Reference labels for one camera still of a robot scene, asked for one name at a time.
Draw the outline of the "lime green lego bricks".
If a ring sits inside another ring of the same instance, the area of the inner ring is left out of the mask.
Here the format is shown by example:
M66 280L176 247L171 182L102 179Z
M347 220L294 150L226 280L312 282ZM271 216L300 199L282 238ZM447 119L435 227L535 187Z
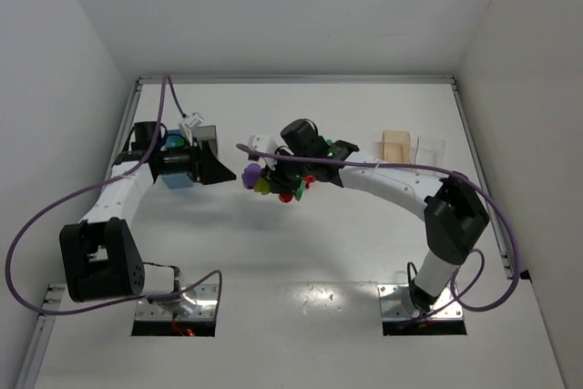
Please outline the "lime green lego bricks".
M271 193L270 182L263 178L259 178L252 189L254 192L260 193L263 196Z

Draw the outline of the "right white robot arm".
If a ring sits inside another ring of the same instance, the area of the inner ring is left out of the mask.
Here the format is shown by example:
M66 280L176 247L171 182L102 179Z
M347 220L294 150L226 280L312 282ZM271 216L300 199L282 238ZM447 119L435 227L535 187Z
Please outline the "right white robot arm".
M429 312L490 221L476 193L453 177L388 168L353 143L325 139L305 119L286 126L281 138L284 147L268 148L263 172L273 192L295 195L302 179L313 177L386 200L424 223L428 252L408 289L412 305Z

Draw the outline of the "purple rounded lego brick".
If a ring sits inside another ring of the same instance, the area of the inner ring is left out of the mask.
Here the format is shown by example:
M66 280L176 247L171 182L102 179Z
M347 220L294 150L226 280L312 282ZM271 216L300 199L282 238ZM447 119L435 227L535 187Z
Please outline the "purple rounded lego brick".
M261 178L262 167L252 162L249 164L241 174L241 181L245 189L253 189Z

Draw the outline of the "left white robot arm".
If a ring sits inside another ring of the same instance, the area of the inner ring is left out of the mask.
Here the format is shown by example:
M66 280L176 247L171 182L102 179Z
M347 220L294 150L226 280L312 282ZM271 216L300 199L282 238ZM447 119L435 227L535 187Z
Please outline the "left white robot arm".
M144 262L130 226L157 179L211 185L236 178L219 161L215 126L197 127L188 134L153 121L134 124L113 162L111 177L80 222L64 226L59 234L66 285L74 302L142 293Z

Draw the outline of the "red rounded lego brick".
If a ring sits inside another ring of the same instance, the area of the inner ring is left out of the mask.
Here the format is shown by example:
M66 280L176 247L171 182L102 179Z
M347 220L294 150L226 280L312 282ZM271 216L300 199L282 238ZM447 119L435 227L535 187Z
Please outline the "red rounded lego brick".
M294 195L291 193L281 193L279 195L279 200L283 203L289 203L294 200Z

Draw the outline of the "small green lego wedge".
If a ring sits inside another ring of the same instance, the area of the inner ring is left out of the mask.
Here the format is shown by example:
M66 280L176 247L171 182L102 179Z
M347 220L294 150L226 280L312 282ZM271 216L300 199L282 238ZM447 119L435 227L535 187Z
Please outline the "small green lego wedge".
M294 197L297 201L300 201L302 199L302 195L303 195L304 191L306 190L306 186L307 186L306 179L302 179L299 187L297 188L297 190L295 190Z

